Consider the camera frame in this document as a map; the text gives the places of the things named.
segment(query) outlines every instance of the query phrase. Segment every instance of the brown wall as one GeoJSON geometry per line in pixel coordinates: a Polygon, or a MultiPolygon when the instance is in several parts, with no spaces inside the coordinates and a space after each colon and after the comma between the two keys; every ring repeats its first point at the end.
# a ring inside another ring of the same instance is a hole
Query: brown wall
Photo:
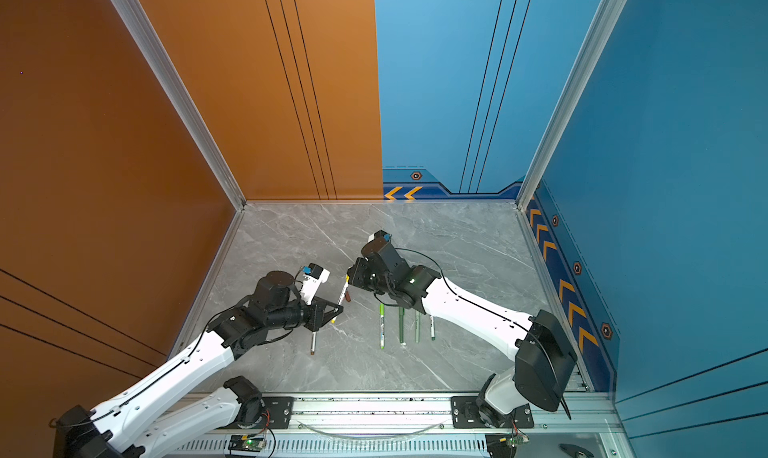
{"type": "Polygon", "coordinates": [[[247,199],[381,199],[373,0],[140,1],[247,199]]]}
{"type": "Polygon", "coordinates": [[[0,50],[0,455],[50,456],[164,362],[234,210],[109,0],[3,0],[0,50]]]}

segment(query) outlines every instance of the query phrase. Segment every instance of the marker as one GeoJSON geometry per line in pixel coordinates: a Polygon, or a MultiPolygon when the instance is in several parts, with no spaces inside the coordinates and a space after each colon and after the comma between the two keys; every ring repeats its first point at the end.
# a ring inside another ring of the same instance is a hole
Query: marker
{"type": "MultiPolygon", "coordinates": [[[[344,288],[341,289],[341,296],[339,297],[339,304],[344,300],[344,295],[346,294],[346,289],[350,287],[350,275],[346,275],[346,281],[344,282],[344,288]]],[[[331,320],[331,324],[334,324],[336,322],[336,317],[333,317],[331,320]]]]}
{"type": "Polygon", "coordinates": [[[383,350],[384,349],[384,303],[379,304],[379,323],[381,324],[381,329],[382,329],[381,345],[383,350]]]}
{"type": "Polygon", "coordinates": [[[406,344],[406,309],[398,308],[398,324],[400,327],[400,344],[406,344]]]}

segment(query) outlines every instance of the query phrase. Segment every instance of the yellow marker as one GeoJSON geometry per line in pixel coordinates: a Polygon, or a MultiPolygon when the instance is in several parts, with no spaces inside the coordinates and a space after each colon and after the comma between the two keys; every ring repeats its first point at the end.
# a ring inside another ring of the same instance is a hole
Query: yellow marker
{"type": "MultiPolygon", "coordinates": [[[[339,304],[344,300],[344,295],[346,294],[346,289],[350,287],[350,275],[347,275],[346,282],[344,283],[344,288],[341,290],[341,296],[339,297],[339,304]]],[[[334,324],[336,322],[336,317],[333,317],[331,320],[331,324],[334,324]]]]}

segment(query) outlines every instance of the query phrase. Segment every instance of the orange chevron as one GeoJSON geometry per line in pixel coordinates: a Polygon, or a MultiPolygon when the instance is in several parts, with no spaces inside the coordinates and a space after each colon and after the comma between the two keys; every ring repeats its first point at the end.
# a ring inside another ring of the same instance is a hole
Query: orange chevron
{"type": "Polygon", "coordinates": [[[570,284],[568,281],[560,280],[560,302],[561,303],[563,302],[563,289],[571,290],[574,293],[576,293],[576,290],[574,290],[574,287],[572,284],[570,284]]]}
{"type": "Polygon", "coordinates": [[[536,225],[536,243],[540,243],[541,237],[542,237],[542,231],[549,231],[549,228],[547,228],[543,224],[537,224],[536,225]]]}
{"type": "Polygon", "coordinates": [[[417,192],[418,190],[420,190],[420,189],[422,189],[422,187],[421,187],[421,186],[417,186],[417,187],[413,188],[413,189],[412,189],[412,190],[410,190],[408,193],[406,193],[406,197],[407,197],[409,200],[411,200],[411,201],[416,201],[416,198],[415,198],[415,197],[413,197],[413,194],[414,194],[414,193],[416,193],[416,192],[417,192]]]}
{"type": "Polygon", "coordinates": [[[539,210],[531,210],[531,229],[533,229],[533,215],[538,214],[539,216],[542,215],[542,213],[539,210]]]}
{"type": "Polygon", "coordinates": [[[578,329],[578,348],[581,353],[584,352],[584,338],[589,339],[592,343],[594,343],[594,346],[599,347],[598,340],[593,337],[586,329],[579,328],[578,329]]]}
{"type": "Polygon", "coordinates": [[[402,186],[395,186],[395,187],[393,187],[393,188],[392,188],[392,190],[391,190],[391,191],[389,191],[389,193],[385,194],[384,196],[385,196],[385,197],[388,197],[388,198],[389,198],[390,200],[392,200],[392,201],[397,201],[397,198],[395,198],[395,197],[393,196],[393,194],[397,193],[397,192],[398,192],[398,191],[400,191],[401,189],[402,189],[402,186]]]}
{"type": "Polygon", "coordinates": [[[553,250],[557,250],[558,247],[554,245],[554,243],[551,243],[547,240],[544,240],[544,262],[547,262],[547,248],[552,248],[553,250]]]}
{"type": "Polygon", "coordinates": [[[571,324],[571,326],[574,326],[574,311],[576,313],[581,314],[581,316],[583,316],[585,318],[587,317],[587,314],[584,312],[583,309],[581,309],[580,307],[576,306],[572,302],[568,303],[568,322],[571,324]]]}

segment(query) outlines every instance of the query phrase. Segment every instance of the black line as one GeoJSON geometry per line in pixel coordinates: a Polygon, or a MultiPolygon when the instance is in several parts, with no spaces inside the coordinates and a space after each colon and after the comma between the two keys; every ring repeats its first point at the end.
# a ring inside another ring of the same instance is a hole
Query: black line
{"type": "Polygon", "coordinates": [[[83,310],[81,310],[81,309],[77,309],[76,307],[72,306],[71,304],[67,303],[66,301],[64,301],[64,300],[62,300],[62,299],[58,299],[58,298],[56,298],[54,295],[52,295],[52,294],[50,294],[50,293],[48,293],[48,292],[46,292],[46,291],[43,291],[43,290],[41,290],[40,288],[38,288],[38,287],[34,286],[33,284],[29,283],[28,281],[24,281],[24,280],[22,280],[20,277],[18,277],[18,276],[16,276],[16,275],[14,275],[14,274],[11,274],[11,273],[9,273],[8,271],[5,271],[5,270],[3,270],[2,268],[0,268],[0,271],[2,271],[3,273],[7,274],[9,277],[13,278],[14,280],[17,280],[19,283],[24,283],[24,284],[26,284],[27,286],[29,286],[30,288],[32,288],[33,290],[39,291],[40,293],[43,293],[45,296],[47,296],[47,297],[49,297],[49,298],[51,298],[51,299],[53,299],[53,300],[55,300],[55,301],[58,301],[59,303],[63,304],[65,307],[69,307],[69,308],[71,308],[71,309],[74,309],[74,310],[75,310],[75,311],[77,311],[78,313],[80,313],[80,314],[82,314],[82,315],[84,315],[84,316],[87,316],[87,317],[91,318],[91,319],[92,319],[93,321],[95,321],[96,323],[100,323],[100,324],[103,324],[105,327],[107,327],[107,328],[109,328],[109,329],[112,329],[113,331],[117,331],[118,333],[120,333],[120,334],[121,334],[121,335],[123,335],[124,337],[126,337],[126,338],[130,338],[130,339],[132,339],[133,341],[135,341],[136,343],[139,343],[139,344],[141,344],[141,345],[144,345],[145,347],[149,348],[149,349],[150,349],[150,350],[152,350],[152,351],[156,351],[156,352],[158,352],[159,354],[163,355],[163,357],[165,357],[165,356],[166,356],[166,354],[165,354],[165,353],[163,353],[162,351],[156,350],[155,348],[152,348],[152,347],[151,347],[151,346],[149,346],[148,344],[140,342],[138,339],[136,339],[136,338],[134,338],[134,337],[131,337],[129,334],[123,333],[122,331],[120,331],[120,329],[117,329],[117,328],[115,328],[115,327],[112,327],[112,326],[110,326],[110,325],[106,324],[104,321],[101,321],[100,319],[98,319],[98,318],[96,318],[96,317],[92,317],[90,314],[88,314],[88,313],[85,313],[83,310]]]}
{"type": "Polygon", "coordinates": [[[326,183],[326,173],[322,170],[322,161],[320,160],[320,149],[317,147],[317,138],[315,137],[315,127],[312,126],[312,117],[310,116],[310,106],[306,103],[306,93],[304,92],[304,84],[301,81],[301,71],[299,71],[299,61],[296,59],[296,51],[293,49],[293,39],[290,36],[290,28],[288,27],[288,18],[286,17],[286,9],[283,6],[283,0],[280,0],[280,9],[283,10],[283,21],[286,24],[286,32],[288,33],[288,43],[290,44],[290,52],[293,54],[293,65],[296,66],[296,76],[299,77],[299,88],[301,89],[301,95],[304,98],[304,108],[306,109],[306,119],[310,122],[310,131],[312,132],[312,142],[315,144],[315,154],[317,155],[317,164],[320,165],[320,175],[322,176],[322,186],[326,189],[326,199],[330,199],[328,194],[328,184],[326,183]]]}
{"type": "Polygon", "coordinates": [[[736,358],[735,360],[726,361],[725,363],[723,363],[723,364],[719,364],[719,365],[717,365],[717,366],[715,366],[715,367],[707,368],[706,370],[700,371],[700,372],[698,372],[698,373],[694,373],[694,374],[692,374],[692,375],[688,375],[688,376],[685,376],[684,378],[679,378],[678,380],[675,380],[675,381],[670,381],[670,382],[669,382],[669,383],[667,383],[667,384],[663,384],[663,385],[660,385],[660,386],[656,386],[655,388],[651,388],[650,390],[644,391],[643,393],[638,393],[638,394],[636,394],[636,395],[632,395],[632,396],[629,396],[629,397],[627,397],[627,398],[623,398],[622,400],[619,400],[619,401],[617,401],[616,403],[617,403],[617,404],[619,404],[619,403],[621,403],[621,402],[623,402],[623,401],[631,400],[632,398],[637,398],[638,396],[642,396],[642,395],[645,395],[646,393],[650,393],[651,391],[660,390],[661,388],[664,388],[665,386],[674,385],[674,384],[676,384],[676,383],[679,383],[680,381],[685,381],[685,380],[688,380],[689,378],[693,378],[693,377],[695,377],[695,376],[699,376],[699,375],[701,375],[701,374],[709,373],[710,371],[716,370],[717,368],[727,367],[728,365],[730,365],[730,364],[734,364],[734,363],[735,363],[735,362],[737,362],[737,361],[741,361],[741,360],[745,360],[745,359],[747,359],[747,358],[751,358],[751,357],[754,357],[754,356],[756,356],[756,355],[759,355],[759,354],[761,354],[761,353],[765,353],[766,351],[768,351],[768,348],[763,348],[763,349],[762,349],[762,350],[760,350],[760,351],[755,351],[754,353],[750,353],[750,354],[744,355],[743,357],[740,357],[740,358],[736,358]]]}
{"type": "Polygon", "coordinates": [[[525,14],[523,15],[523,22],[522,24],[520,24],[520,32],[518,33],[518,43],[514,46],[514,53],[512,53],[512,63],[510,63],[509,65],[509,72],[507,73],[507,81],[504,83],[504,91],[502,91],[502,100],[498,103],[498,110],[496,110],[496,119],[493,122],[493,130],[491,131],[491,137],[488,138],[488,148],[485,150],[485,159],[482,162],[482,169],[480,170],[480,177],[478,178],[478,186],[475,188],[475,193],[477,193],[480,190],[480,181],[482,180],[483,171],[485,171],[485,162],[488,160],[488,153],[491,150],[491,143],[493,142],[493,135],[496,132],[496,124],[498,123],[498,116],[502,112],[502,105],[504,104],[504,95],[507,93],[507,84],[509,84],[509,76],[512,75],[512,66],[514,66],[514,57],[518,55],[518,46],[520,46],[520,37],[523,35],[523,27],[525,26],[525,19],[528,17],[528,9],[530,7],[531,7],[531,0],[528,0],[528,6],[525,7],[525,14]]]}
{"type": "Polygon", "coordinates": [[[8,301],[9,303],[13,303],[13,304],[15,304],[16,306],[18,306],[18,307],[20,307],[20,308],[26,309],[26,310],[27,310],[27,311],[29,311],[30,313],[34,313],[34,314],[38,315],[39,317],[43,317],[43,318],[45,318],[45,319],[48,319],[49,321],[53,321],[53,322],[54,322],[54,323],[56,323],[57,325],[63,326],[64,328],[67,328],[67,329],[71,329],[71,330],[72,330],[72,331],[74,331],[75,333],[81,334],[82,336],[84,336],[84,337],[86,337],[86,338],[90,338],[90,339],[92,339],[93,341],[96,341],[96,342],[98,342],[98,343],[101,343],[101,344],[103,344],[105,347],[110,347],[111,349],[113,349],[113,350],[115,350],[115,351],[119,351],[120,353],[122,353],[122,354],[125,354],[125,355],[128,355],[128,356],[129,356],[129,357],[131,357],[131,358],[135,358],[136,360],[139,360],[139,361],[141,361],[141,362],[144,362],[144,363],[148,364],[149,366],[151,366],[151,367],[153,367],[153,368],[157,368],[157,367],[158,367],[158,365],[156,365],[156,364],[152,364],[152,363],[150,363],[150,362],[149,362],[149,361],[147,361],[147,360],[142,360],[140,357],[136,357],[136,356],[134,356],[134,355],[132,355],[132,354],[128,353],[127,351],[123,351],[123,350],[121,350],[120,348],[116,348],[116,347],[113,347],[113,346],[112,346],[112,345],[110,345],[109,343],[105,343],[104,341],[101,341],[101,340],[100,340],[100,339],[98,339],[98,338],[94,338],[94,337],[91,337],[91,335],[88,335],[88,334],[86,334],[86,333],[83,333],[83,332],[82,332],[82,331],[80,331],[79,329],[74,329],[74,328],[72,328],[72,327],[70,327],[70,326],[68,326],[68,325],[66,325],[66,324],[64,324],[64,323],[62,323],[61,321],[57,321],[56,319],[53,319],[53,318],[51,318],[51,317],[47,317],[47,316],[45,316],[43,313],[39,313],[38,311],[35,311],[34,309],[31,309],[31,308],[27,308],[27,307],[25,307],[25,306],[24,306],[23,304],[21,304],[21,303],[16,303],[16,302],[15,302],[13,299],[10,299],[10,298],[6,298],[6,297],[2,296],[1,294],[0,294],[0,298],[1,298],[1,299],[5,299],[5,300],[6,300],[6,301],[8,301]]]}
{"type": "Polygon", "coordinates": [[[653,433],[646,433],[644,435],[629,436],[628,438],[630,440],[633,440],[635,438],[644,438],[646,436],[653,436],[653,435],[660,435],[660,434],[665,434],[665,433],[672,433],[673,431],[690,430],[691,428],[698,428],[700,426],[717,425],[717,424],[721,424],[721,423],[728,423],[729,421],[746,420],[747,418],[755,418],[757,416],[763,416],[763,415],[768,415],[768,411],[763,411],[762,413],[755,413],[755,414],[751,414],[751,415],[737,416],[735,418],[725,418],[724,420],[710,421],[709,423],[702,423],[702,424],[698,424],[698,425],[682,426],[680,428],[673,428],[672,430],[656,431],[656,432],[653,432],[653,433]]]}
{"type": "Polygon", "coordinates": [[[83,354],[80,354],[80,353],[78,353],[77,351],[72,351],[72,350],[69,350],[69,349],[67,349],[67,348],[64,348],[64,347],[60,347],[60,346],[58,346],[57,344],[53,344],[53,343],[51,343],[50,341],[46,341],[46,340],[45,340],[45,339],[43,339],[43,338],[33,337],[31,334],[27,334],[27,333],[25,333],[25,332],[23,332],[23,331],[19,331],[18,329],[15,329],[15,328],[11,328],[11,327],[9,327],[8,325],[5,325],[5,324],[3,324],[3,323],[0,323],[0,327],[4,327],[5,329],[10,329],[11,331],[15,331],[16,333],[19,333],[19,334],[21,334],[21,335],[24,335],[24,336],[25,336],[25,337],[27,337],[27,338],[36,339],[37,341],[40,341],[40,342],[42,342],[42,343],[45,343],[45,344],[49,344],[49,345],[51,345],[51,346],[52,346],[52,347],[54,347],[54,348],[59,348],[60,350],[68,351],[69,353],[72,353],[73,355],[77,355],[77,356],[79,356],[79,357],[81,357],[81,358],[85,358],[86,360],[91,360],[91,361],[93,361],[94,363],[103,364],[105,367],[111,368],[111,369],[113,369],[113,370],[116,370],[116,371],[120,371],[121,373],[125,373],[125,374],[127,374],[127,375],[133,376],[134,378],[139,378],[139,379],[140,379],[140,378],[142,377],[142,376],[137,376],[137,375],[134,375],[134,374],[132,374],[132,373],[129,373],[128,371],[123,371],[123,370],[121,370],[120,368],[115,368],[115,367],[113,367],[113,366],[112,366],[112,365],[110,365],[110,364],[102,363],[102,362],[101,362],[101,361],[99,361],[99,360],[94,360],[94,359],[93,359],[93,358],[91,358],[91,357],[86,357],[85,355],[83,355],[83,354]]]}
{"type": "Polygon", "coordinates": [[[475,155],[475,164],[472,166],[472,175],[469,177],[469,187],[467,192],[472,189],[472,180],[475,179],[475,168],[478,165],[478,157],[480,156],[480,150],[482,148],[482,137],[485,134],[485,126],[488,124],[488,115],[491,114],[491,107],[493,106],[493,95],[496,92],[496,84],[498,83],[498,72],[502,69],[502,62],[504,61],[504,52],[507,50],[507,40],[509,39],[509,30],[512,28],[512,19],[514,18],[514,10],[518,6],[518,0],[514,0],[512,5],[512,14],[509,16],[509,25],[507,26],[507,34],[504,36],[504,46],[502,47],[502,57],[498,60],[498,67],[496,68],[496,78],[493,80],[493,88],[491,89],[491,99],[488,101],[488,109],[485,111],[485,121],[482,125],[482,133],[480,133],[480,142],[478,143],[478,153],[475,155]]]}
{"type": "Polygon", "coordinates": [[[491,34],[491,45],[488,46],[488,57],[485,59],[485,71],[482,74],[482,83],[480,84],[480,95],[478,96],[478,106],[475,108],[475,119],[472,120],[472,131],[469,133],[469,145],[467,145],[467,156],[464,158],[464,170],[462,171],[462,181],[458,184],[458,192],[462,192],[464,186],[464,175],[467,172],[467,163],[469,162],[469,150],[472,149],[472,135],[475,134],[475,125],[478,120],[478,111],[480,111],[480,100],[482,99],[482,88],[485,87],[485,75],[488,73],[488,63],[491,62],[491,50],[493,49],[493,39],[496,37],[496,27],[498,26],[498,16],[502,12],[502,1],[498,0],[498,11],[496,11],[496,22],[493,24],[493,34],[491,34]]]}
{"type": "Polygon", "coordinates": [[[306,160],[310,162],[310,171],[312,171],[312,179],[315,181],[315,190],[317,191],[317,199],[321,200],[320,188],[317,186],[317,178],[315,177],[315,168],[312,167],[312,159],[310,158],[310,148],[306,145],[306,138],[304,137],[304,128],[301,126],[301,119],[299,119],[299,108],[296,107],[296,100],[293,98],[293,90],[290,88],[290,80],[288,79],[288,70],[286,68],[286,62],[283,60],[283,51],[280,49],[280,42],[277,40],[277,31],[275,30],[275,23],[272,21],[272,12],[270,11],[270,3],[264,0],[266,5],[266,13],[270,16],[270,24],[272,24],[272,32],[275,35],[275,43],[277,44],[277,52],[280,54],[280,62],[283,63],[283,72],[286,74],[286,83],[288,84],[288,92],[290,93],[290,99],[293,101],[293,110],[296,112],[296,121],[299,123],[299,131],[301,131],[301,139],[304,141],[304,151],[306,151],[306,160]]]}
{"type": "Polygon", "coordinates": [[[320,120],[320,133],[322,135],[322,143],[326,147],[326,158],[328,159],[328,171],[331,174],[331,184],[333,185],[333,196],[336,197],[336,199],[339,199],[339,195],[336,193],[336,180],[333,179],[333,167],[331,166],[331,156],[328,154],[328,143],[326,143],[326,131],[322,127],[322,116],[320,114],[320,105],[317,103],[317,92],[315,91],[315,81],[312,79],[312,68],[310,67],[310,56],[306,52],[306,42],[304,41],[304,30],[302,30],[301,27],[301,18],[299,18],[299,5],[296,3],[296,0],[293,0],[293,7],[296,10],[296,20],[299,21],[299,32],[301,33],[301,44],[304,47],[304,56],[306,57],[306,69],[310,72],[310,84],[312,84],[312,94],[315,95],[315,108],[317,109],[317,118],[320,120]]]}
{"type": "Polygon", "coordinates": [[[680,406],[691,405],[691,404],[694,404],[694,403],[699,403],[700,401],[706,401],[706,400],[710,400],[712,398],[718,398],[720,396],[730,395],[732,393],[738,393],[739,391],[749,390],[751,388],[756,388],[757,386],[763,386],[763,385],[766,385],[766,384],[768,384],[768,381],[763,381],[762,383],[755,383],[755,384],[749,385],[749,386],[742,386],[741,388],[736,388],[735,390],[724,391],[723,393],[718,393],[718,394],[715,394],[715,395],[707,396],[705,398],[699,398],[697,400],[691,400],[691,401],[688,401],[686,403],[681,403],[679,405],[667,406],[666,408],[662,408],[661,410],[650,411],[648,413],[643,413],[641,415],[632,416],[631,418],[622,419],[621,421],[629,421],[629,420],[634,420],[635,418],[642,418],[643,416],[648,416],[648,415],[652,415],[652,414],[656,414],[656,413],[661,413],[662,411],[672,410],[673,408],[679,408],[680,406]]]}

